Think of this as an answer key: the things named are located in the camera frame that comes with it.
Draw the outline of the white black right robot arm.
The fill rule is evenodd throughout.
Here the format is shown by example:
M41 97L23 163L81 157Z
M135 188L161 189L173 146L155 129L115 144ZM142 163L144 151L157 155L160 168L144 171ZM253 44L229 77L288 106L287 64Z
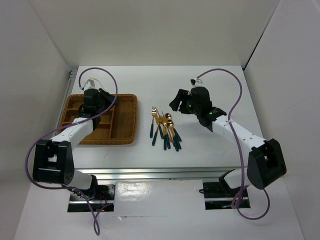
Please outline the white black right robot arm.
M195 115L203 127L241 148L245 167L219 178L218 190L223 196L230 196L241 185L263 190L287 173L280 143L259 137L228 118L225 111L213 106L205 87L179 89L169 106L175 112Z

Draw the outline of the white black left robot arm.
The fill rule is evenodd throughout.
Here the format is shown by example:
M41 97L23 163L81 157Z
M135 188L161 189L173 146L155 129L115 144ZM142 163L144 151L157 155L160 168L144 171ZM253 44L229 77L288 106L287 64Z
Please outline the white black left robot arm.
M99 195L97 178L75 170L73 151L98 127L102 113L111 109L116 99L102 88L85 90L72 126L35 145L32 179L36 183L60 184L78 196L95 199Z

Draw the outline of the wicker cutlery tray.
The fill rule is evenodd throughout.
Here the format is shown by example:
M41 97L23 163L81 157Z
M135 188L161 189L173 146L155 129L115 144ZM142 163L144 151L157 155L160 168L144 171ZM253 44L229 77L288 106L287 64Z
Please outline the wicker cutlery tray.
M83 94L67 98L59 126L66 126L79 115L84 103ZM97 128L81 142L81 145L127 145L134 141L137 130L138 98L134 94L119 94L116 105L100 117Z

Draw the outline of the aluminium frame rail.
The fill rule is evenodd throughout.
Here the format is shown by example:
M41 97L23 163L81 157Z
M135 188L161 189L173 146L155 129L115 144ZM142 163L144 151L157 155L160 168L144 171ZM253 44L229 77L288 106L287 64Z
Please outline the aluminium frame rail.
M216 179L233 167L78 168L99 181Z

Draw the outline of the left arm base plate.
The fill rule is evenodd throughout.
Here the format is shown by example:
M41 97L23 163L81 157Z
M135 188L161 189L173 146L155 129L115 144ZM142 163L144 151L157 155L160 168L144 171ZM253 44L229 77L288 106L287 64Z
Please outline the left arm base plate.
M95 213L99 211L114 211L115 187L115 184L99 185L97 188L97 192L87 197L90 206ZM90 208L82 195L80 195L79 193L71 193L69 196L67 212L85 213L90 212Z

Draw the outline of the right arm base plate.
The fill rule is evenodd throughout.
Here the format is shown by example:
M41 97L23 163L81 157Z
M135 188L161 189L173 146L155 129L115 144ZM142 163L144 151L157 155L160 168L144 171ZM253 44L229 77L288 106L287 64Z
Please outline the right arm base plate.
M198 192L204 196L206 210L230 210L240 188L224 190L219 182L204 182Z

